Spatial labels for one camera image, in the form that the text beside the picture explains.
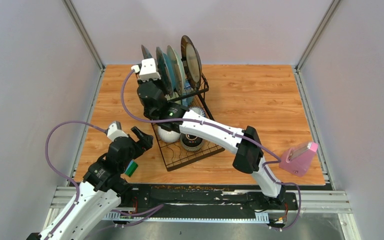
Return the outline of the grey blue blossom plate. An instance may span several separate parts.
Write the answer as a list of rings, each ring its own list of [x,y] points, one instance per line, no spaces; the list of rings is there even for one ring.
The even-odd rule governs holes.
[[[141,52],[142,52],[143,59],[153,58],[153,55],[151,54],[149,49],[147,47],[145,47],[143,44],[141,45]]]

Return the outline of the black wire dish rack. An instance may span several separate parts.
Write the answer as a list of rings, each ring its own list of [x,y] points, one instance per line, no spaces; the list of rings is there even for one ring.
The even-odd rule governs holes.
[[[185,103],[189,108],[196,106],[201,107],[206,114],[206,118],[214,119],[208,105],[206,103],[206,92],[210,89],[207,78],[201,75],[199,90],[194,90],[189,81],[185,81],[186,95],[180,96],[176,89],[173,90],[173,97],[166,95],[166,99],[177,104]],[[180,169],[197,161],[203,160],[210,156],[219,154],[225,149],[213,142],[204,140],[203,147],[195,152],[185,150],[180,143],[180,139],[173,143],[163,142],[157,132],[158,125],[152,124],[155,133],[159,151],[161,153],[163,163],[168,172]]]

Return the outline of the dark teal scalloped plate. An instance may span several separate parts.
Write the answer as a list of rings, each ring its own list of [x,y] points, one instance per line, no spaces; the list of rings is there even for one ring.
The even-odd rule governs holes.
[[[159,46],[156,47],[156,59],[158,64],[158,70],[161,75],[161,80],[165,84],[167,95],[169,95],[170,97],[173,97],[174,87],[172,83],[172,75],[171,75],[172,71],[170,70],[170,67],[169,67],[168,56],[166,53],[163,52],[163,50]]]

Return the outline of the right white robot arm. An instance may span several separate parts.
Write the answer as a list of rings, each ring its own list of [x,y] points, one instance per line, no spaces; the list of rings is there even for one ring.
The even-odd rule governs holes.
[[[266,162],[264,154],[269,150],[262,146],[255,128],[227,126],[168,101],[154,80],[138,80],[137,96],[144,107],[143,115],[147,122],[166,131],[207,140],[230,151],[235,155],[233,167],[254,178],[270,208],[278,209],[285,203],[285,189]]]

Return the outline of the light blue scalloped plate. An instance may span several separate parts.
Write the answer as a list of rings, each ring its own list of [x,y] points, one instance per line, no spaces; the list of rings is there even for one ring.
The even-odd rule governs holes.
[[[166,54],[169,57],[170,63],[174,71],[176,90],[178,91],[178,94],[180,96],[184,96],[186,94],[186,90],[185,90],[186,74],[184,71],[184,67],[183,67],[183,63],[180,58],[180,55],[171,45],[167,46]]]

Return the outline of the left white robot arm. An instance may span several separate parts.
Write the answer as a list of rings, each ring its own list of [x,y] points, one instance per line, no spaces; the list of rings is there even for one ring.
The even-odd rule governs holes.
[[[133,160],[152,148],[154,137],[135,126],[131,131],[138,140],[126,134],[119,122],[104,131],[111,141],[107,152],[89,166],[58,217],[41,232],[31,233],[29,240],[83,240],[111,210],[132,203],[132,185],[121,175]]]

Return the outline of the dark brown speckled bowl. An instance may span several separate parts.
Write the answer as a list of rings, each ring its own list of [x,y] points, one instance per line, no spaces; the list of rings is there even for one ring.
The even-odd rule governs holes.
[[[195,135],[184,133],[180,135],[181,146],[189,152],[196,152],[200,150],[204,146],[204,143],[205,141],[202,138]]]

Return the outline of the white black bowl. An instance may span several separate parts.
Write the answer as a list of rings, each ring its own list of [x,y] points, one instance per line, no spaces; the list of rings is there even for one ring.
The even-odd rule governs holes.
[[[204,118],[206,117],[206,113],[205,113],[204,109],[201,108],[201,107],[198,107],[198,106],[191,106],[189,109],[190,109],[191,111],[195,112],[196,114],[198,114],[198,115],[204,117]]]

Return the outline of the white ribbed bowl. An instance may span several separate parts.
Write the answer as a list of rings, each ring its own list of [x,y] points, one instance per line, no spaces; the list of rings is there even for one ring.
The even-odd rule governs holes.
[[[157,134],[160,139],[165,143],[175,143],[181,137],[180,133],[177,133],[175,131],[164,130],[160,126],[157,127]]]

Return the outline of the black rimmed white plate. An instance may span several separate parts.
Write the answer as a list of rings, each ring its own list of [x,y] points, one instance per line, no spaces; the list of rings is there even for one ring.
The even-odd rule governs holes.
[[[181,60],[190,86],[198,91],[202,77],[202,62],[198,50],[189,36],[183,35],[180,42]]]

